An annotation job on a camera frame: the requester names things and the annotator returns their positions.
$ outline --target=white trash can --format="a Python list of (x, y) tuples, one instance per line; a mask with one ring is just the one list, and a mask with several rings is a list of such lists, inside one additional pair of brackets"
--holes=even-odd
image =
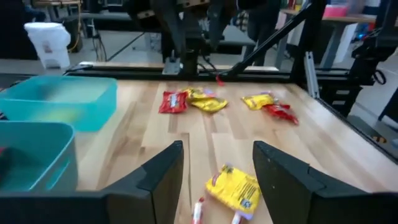
[(44, 68), (65, 68), (70, 65), (67, 49), (70, 34), (62, 24), (29, 22), (24, 27)]

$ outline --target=yellow snack bag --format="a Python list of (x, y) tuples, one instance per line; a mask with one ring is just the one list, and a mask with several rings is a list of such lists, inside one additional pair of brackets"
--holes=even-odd
[(274, 97), (270, 94), (244, 96), (242, 100), (251, 110), (259, 110), (265, 105), (274, 104)]
[(206, 189), (220, 202), (250, 220), (261, 195), (257, 179), (232, 166), (224, 165), (206, 183)]
[(203, 111), (214, 113), (223, 109), (228, 102), (221, 98), (208, 98), (204, 100), (191, 101), (190, 104)]
[(216, 97), (216, 95), (209, 89), (188, 87), (182, 91), (188, 93), (187, 101), (204, 100)]

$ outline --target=snack bag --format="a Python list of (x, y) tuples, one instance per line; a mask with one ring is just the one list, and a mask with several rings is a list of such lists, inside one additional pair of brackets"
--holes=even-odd
[(256, 178), (228, 165), (206, 183), (206, 190), (248, 220), (253, 217), (261, 195)]
[(191, 102), (191, 105), (209, 113), (215, 113), (223, 109), (227, 104), (228, 102), (221, 98), (209, 98)]
[(186, 88), (182, 91), (188, 94), (187, 101), (204, 100), (216, 97), (216, 95), (209, 89)]
[(274, 104), (274, 97), (270, 93), (244, 96), (242, 97), (242, 100), (247, 104), (250, 110), (259, 110), (265, 105)]
[(163, 92), (163, 102), (159, 107), (160, 113), (181, 113), (187, 109), (186, 92)]
[(263, 110), (280, 119), (291, 121), (296, 125), (299, 125), (299, 120), (294, 116), (293, 111), (290, 109), (290, 105), (265, 105)]

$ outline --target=red snack bag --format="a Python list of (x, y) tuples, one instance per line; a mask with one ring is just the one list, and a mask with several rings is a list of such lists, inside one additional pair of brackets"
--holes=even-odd
[(163, 92), (163, 102), (159, 108), (160, 113), (181, 113), (187, 109), (187, 92)]
[(271, 114), (271, 116), (285, 119), (287, 121), (293, 122), (296, 125), (299, 125), (298, 119), (296, 118), (296, 116), (293, 115), (293, 112), (290, 110), (290, 105), (265, 105), (262, 107), (262, 109)]

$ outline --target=teal bin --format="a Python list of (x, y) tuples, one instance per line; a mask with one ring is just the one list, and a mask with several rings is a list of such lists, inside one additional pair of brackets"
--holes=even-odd
[(0, 93), (0, 111), (12, 121), (59, 121), (98, 131), (116, 110), (113, 78), (37, 76)]
[(0, 190), (76, 190), (74, 130), (69, 124), (0, 121), (0, 133), (0, 147), (8, 148), (2, 154), (7, 166), (2, 166)]

